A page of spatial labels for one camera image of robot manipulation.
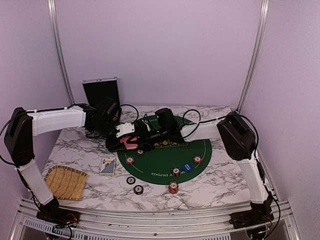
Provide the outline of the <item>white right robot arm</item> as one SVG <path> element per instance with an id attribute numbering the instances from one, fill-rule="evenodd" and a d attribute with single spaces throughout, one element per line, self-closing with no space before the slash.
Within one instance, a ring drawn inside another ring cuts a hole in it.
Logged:
<path id="1" fill-rule="evenodd" d="M 138 147 L 151 150 L 152 145 L 162 140 L 176 143 L 220 137 L 227 155 L 237 161 L 250 193 L 250 204 L 253 209 L 248 212 L 247 219 L 258 224 L 267 216 L 267 209 L 273 196 L 265 182 L 265 172 L 259 161 L 257 147 L 258 132 L 253 123 L 245 116 L 231 111 L 227 115 L 210 119 L 199 119 L 197 123 L 178 124 L 169 108 L 156 111 L 158 128 L 154 128 L 147 117 L 134 123 Z"/>

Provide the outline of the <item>blue small blind button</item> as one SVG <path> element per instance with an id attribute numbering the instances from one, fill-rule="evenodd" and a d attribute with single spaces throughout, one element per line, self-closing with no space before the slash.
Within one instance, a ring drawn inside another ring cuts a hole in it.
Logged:
<path id="1" fill-rule="evenodd" d="M 185 163 L 182 165 L 182 170 L 186 173 L 191 172 L 193 169 L 194 169 L 194 167 L 191 163 Z"/>

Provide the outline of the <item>black poker chip stack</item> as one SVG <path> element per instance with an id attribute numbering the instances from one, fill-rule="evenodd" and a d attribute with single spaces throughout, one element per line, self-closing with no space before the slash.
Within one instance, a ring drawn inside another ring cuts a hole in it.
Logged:
<path id="1" fill-rule="evenodd" d="M 141 195 L 144 192 L 144 188 L 142 185 L 136 185 L 134 186 L 133 191 L 136 195 Z"/>

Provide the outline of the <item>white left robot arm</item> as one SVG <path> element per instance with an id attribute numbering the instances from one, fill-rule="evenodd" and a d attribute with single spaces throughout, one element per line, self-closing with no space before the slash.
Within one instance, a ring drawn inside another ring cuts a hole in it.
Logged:
<path id="1" fill-rule="evenodd" d="M 52 109 L 26 110 L 14 109 L 11 118 L 3 126 L 4 144 L 12 164 L 21 181 L 44 207 L 44 215 L 53 223 L 63 219 L 63 211 L 56 205 L 58 201 L 48 187 L 36 157 L 36 143 L 45 135 L 58 133 L 65 129 L 84 128 L 110 139 L 131 134 L 135 131 L 133 123 L 115 122 L 116 105 L 111 109 L 98 109 L 87 103 Z"/>

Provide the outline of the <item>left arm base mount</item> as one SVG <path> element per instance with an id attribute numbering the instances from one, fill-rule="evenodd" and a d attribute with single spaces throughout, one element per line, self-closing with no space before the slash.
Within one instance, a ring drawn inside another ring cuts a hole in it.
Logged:
<path id="1" fill-rule="evenodd" d="M 80 213 L 78 211 L 60 208 L 59 201 L 55 196 L 45 205 L 36 203 L 35 199 L 34 203 L 38 207 L 36 217 L 40 220 L 56 224 L 59 227 L 76 227 L 79 223 Z"/>

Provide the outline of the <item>red poker chip stack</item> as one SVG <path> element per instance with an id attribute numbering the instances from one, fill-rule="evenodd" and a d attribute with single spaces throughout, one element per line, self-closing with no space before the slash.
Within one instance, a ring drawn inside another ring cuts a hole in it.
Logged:
<path id="1" fill-rule="evenodd" d="M 168 185 L 168 191 L 171 194 L 176 194 L 179 191 L 179 184 L 176 181 L 172 181 Z"/>

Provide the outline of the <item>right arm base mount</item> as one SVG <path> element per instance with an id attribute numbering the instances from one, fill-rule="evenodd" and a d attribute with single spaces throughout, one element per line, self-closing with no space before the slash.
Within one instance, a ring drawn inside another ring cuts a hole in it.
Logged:
<path id="1" fill-rule="evenodd" d="M 273 196 L 271 194 L 263 203 L 253 203 L 251 201 L 251 209 L 231 213 L 229 223 L 233 225 L 234 229 L 240 229 L 273 221 L 275 218 L 271 208 L 272 202 Z"/>

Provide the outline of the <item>red playing card deck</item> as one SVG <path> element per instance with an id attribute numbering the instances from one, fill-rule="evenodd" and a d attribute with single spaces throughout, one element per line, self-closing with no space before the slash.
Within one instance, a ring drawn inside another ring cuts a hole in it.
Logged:
<path id="1" fill-rule="evenodd" d="M 134 150 L 138 148 L 137 143 L 129 143 L 130 136 L 124 136 L 120 139 L 120 143 L 124 144 L 126 150 Z"/>

